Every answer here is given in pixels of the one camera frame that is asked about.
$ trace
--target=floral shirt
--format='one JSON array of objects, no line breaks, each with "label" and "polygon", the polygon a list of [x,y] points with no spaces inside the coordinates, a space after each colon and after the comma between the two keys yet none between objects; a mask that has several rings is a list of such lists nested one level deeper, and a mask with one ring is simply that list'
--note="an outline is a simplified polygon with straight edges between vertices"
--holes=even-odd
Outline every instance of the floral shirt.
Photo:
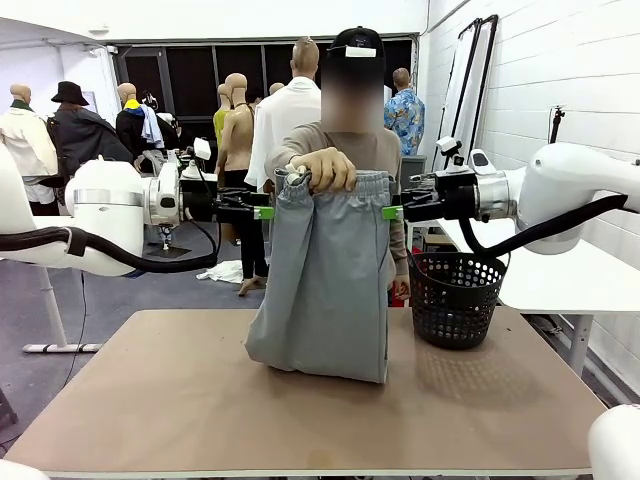
[{"label": "floral shirt", "polygon": [[402,142],[402,155],[416,155],[424,134],[424,103],[407,88],[384,106],[384,126],[396,132]]}]

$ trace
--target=black coat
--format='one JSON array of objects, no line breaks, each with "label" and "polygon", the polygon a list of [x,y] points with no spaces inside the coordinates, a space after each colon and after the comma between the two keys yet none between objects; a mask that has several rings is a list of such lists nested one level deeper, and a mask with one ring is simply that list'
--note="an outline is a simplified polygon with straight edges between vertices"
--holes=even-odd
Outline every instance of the black coat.
[{"label": "black coat", "polygon": [[[158,127],[162,133],[164,146],[168,149],[177,148],[178,137],[171,125],[157,117]],[[158,150],[152,143],[142,138],[144,116],[122,110],[116,118],[116,132],[118,138],[129,151],[137,158],[145,150]]]},{"label": "black coat", "polygon": [[83,163],[102,155],[105,160],[133,162],[133,155],[118,140],[114,128],[87,109],[58,110],[47,122],[58,152],[62,175],[68,179]]}]

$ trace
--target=gray pants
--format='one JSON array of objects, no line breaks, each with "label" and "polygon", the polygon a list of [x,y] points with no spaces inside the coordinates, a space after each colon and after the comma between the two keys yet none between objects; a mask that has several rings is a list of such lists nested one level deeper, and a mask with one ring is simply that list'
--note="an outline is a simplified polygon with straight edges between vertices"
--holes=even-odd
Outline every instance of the gray pants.
[{"label": "gray pants", "polygon": [[311,195],[308,182],[277,197],[269,283],[247,352],[281,370],[384,383],[388,174],[358,172],[353,192]]}]

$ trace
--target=black basket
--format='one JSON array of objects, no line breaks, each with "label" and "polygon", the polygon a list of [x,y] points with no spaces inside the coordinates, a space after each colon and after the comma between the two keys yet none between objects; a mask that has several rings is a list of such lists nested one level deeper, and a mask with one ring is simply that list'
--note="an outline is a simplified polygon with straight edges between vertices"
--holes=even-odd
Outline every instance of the black basket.
[{"label": "black basket", "polygon": [[409,253],[408,257],[416,333],[442,348],[480,345],[507,265],[472,253]]}]

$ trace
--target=white shirt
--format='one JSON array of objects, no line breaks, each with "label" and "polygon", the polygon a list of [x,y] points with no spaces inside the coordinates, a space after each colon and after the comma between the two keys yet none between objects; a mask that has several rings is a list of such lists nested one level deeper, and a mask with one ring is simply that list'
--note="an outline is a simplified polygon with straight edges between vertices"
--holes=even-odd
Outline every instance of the white shirt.
[{"label": "white shirt", "polygon": [[294,77],[289,85],[256,106],[251,160],[245,182],[262,187],[269,178],[265,172],[267,156],[300,125],[320,121],[320,89],[307,77]]},{"label": "white shirt", "polygon": [[0,117],[0,141],[4,142],[23,177],[58,173],[58,157],[44,121],[31,110],[10,108]]}]

